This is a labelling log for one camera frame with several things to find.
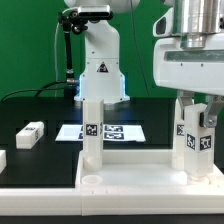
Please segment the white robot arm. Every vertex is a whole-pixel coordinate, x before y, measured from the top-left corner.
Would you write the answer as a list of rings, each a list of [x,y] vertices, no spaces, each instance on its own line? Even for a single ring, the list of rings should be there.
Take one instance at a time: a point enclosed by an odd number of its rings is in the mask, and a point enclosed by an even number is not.
[[[109,24],[132,12],[140,0],[64,0],[69,30],[85,35],[85,69],[78,100],[103,97],[108,104],[127,99],[119,67],[120,36]],[[153,25],[153,77],[160,87],[179,91],[182,115],[193,94],[209,96],[200,124],[213,127],[224,106],[224,0],[161,0],[169,10]]]

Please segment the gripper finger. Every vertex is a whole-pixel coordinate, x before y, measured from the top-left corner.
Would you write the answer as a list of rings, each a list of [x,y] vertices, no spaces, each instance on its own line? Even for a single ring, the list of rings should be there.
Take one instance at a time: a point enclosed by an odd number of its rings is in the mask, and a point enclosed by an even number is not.
[[[224,108],[224,96],[207,95],[207,106],[200,114],[200,126],[206,128],[215,128],[217,125],[218,114]]]
[[[193,105],[194,93],[192,91],[178,90],[177,99],[181,108],[181,118],[185,118],[185,108],[187,106]]]

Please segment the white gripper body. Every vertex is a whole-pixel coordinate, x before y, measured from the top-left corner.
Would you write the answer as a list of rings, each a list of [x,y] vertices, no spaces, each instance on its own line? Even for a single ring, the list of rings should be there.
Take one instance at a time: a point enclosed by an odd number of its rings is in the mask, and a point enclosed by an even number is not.
[[[224,35],[209,35],[202,49],[181,49],[179,38],[158,40],[153,77],[157,86],[224,96]]]

